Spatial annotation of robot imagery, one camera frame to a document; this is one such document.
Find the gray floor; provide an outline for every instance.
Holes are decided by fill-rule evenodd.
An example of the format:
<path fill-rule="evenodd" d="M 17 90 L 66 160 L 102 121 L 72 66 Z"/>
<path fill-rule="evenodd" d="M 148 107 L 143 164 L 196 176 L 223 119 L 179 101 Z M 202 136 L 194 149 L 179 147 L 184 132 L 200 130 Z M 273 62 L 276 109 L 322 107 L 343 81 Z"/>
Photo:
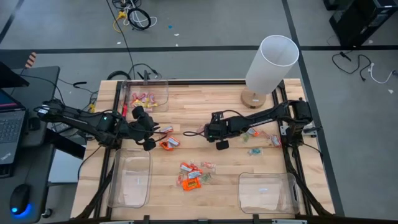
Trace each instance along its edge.
<path fill-rule="evenodd" d="M 179 47 L 259 45 L 271 34 L 291 37 L 280 0 L 142 0 L 142 8 L 157 16 L 158 24 L 148 31 L 124 31 L 130 47 Z M 0 0 L 0 29 L 13 11 L 16 0 Z M 288 0 L 301 46 L 338 45 L 328 20 L 332 12 L 321 0 Z M 398 14 L 393 15 L 366 45 L 397 45 Z M 123 48 L 120 34 L 113 31 L 113 18 L 104 1 L 25 0 L 0 49 L 88 49 Z M 331 62 L 334 51 L 304 51 L 312 90 L 325 129 L 346 216 L 398 220 L 398 171 L 394 134 L 398 125 L 398 77 L 388 84 L 373 82 L 364 71 L 347 75 Z M 244 78 L 254 50 L 139 52 L 134 63 L 148 63 L 165 78 Z M 367 55 L 376 65 L 374 76 L 385 80 L 396 67 L 398 50 L 353 52 L 353 63 L 338 59 L 347 70 L 356 66 L 356 55 Z M 58 65 L 60 78 L 68 82 L 88 81 L 95 90 L 115 70 L 131 66 L 126 53 L 39 54 L 35 67 Z M 298 65 L 287 75 L 301 78 Z M 58 84 L 65 102 L 74 107 L 87 104 L 88 93 Z M 63 162 L 72 161 L 60 156 Z M 79 162 L 70 163 L 73 178 Z M 57 163 L 52 173 L 57 176 Z M 69 195 L 64 200 L 59 194 Z M 54 220 L 69 217 L 73 202 L 69 187 L 49 195 L 50 207 L 59 208 Z"/>

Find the white lamp shade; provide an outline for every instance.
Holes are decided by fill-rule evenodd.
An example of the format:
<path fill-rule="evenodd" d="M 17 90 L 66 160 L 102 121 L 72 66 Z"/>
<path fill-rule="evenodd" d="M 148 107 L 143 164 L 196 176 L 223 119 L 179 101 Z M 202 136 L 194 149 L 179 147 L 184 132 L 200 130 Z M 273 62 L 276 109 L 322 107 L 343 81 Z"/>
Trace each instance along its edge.
<path fill-rule="evenodd" d="M 246 85 L 256 93 L 270 94 L 299 59 L 299 48 L 287 37 L 265 38 L 246 75 Z"/>

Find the yellow cable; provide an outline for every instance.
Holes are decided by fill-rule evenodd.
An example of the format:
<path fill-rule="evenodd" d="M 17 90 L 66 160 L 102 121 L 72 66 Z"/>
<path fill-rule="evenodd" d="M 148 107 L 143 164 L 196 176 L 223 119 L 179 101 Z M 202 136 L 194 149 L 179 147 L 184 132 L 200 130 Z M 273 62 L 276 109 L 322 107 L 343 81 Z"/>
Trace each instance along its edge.
<path fill-rule="evenodd" d="M 114 29 L 116 32 L 118 32 L 118 33 L 121 33 L 121 31 L 118 30 L 118 29 L 115 27 L 115 25 L 116 25 L 116 21 L 118 21 L 118 20 L 121 19 L 121 18 L 127 18 L 127 14 L 126 14 L 125 12 L 119 12 L 118 17 L 116 18 L 115 21 L 113 21 L 113 29 Z"/>

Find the black computer tower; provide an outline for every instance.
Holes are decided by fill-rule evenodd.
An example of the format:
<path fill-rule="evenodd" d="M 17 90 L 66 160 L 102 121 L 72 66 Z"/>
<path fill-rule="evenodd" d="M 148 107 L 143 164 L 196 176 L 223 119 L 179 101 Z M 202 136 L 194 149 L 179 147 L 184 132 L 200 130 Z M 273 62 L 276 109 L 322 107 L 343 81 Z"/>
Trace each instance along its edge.
<path fill-rule="evenodd" d="M 342 46 L 362 45 L 398 10 L 398 0 L 345 0 L 329 22 Z"/>

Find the laptop keyboard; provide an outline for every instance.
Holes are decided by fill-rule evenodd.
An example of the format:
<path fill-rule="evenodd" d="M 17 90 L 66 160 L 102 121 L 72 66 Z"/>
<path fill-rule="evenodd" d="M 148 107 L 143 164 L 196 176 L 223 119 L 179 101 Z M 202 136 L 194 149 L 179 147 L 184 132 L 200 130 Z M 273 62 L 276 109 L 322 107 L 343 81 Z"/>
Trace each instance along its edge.
<path fill-rule="evenodd" d="M 21 125 L 22 118 L 0 119 L 0 143 L 17 141 Z"/>

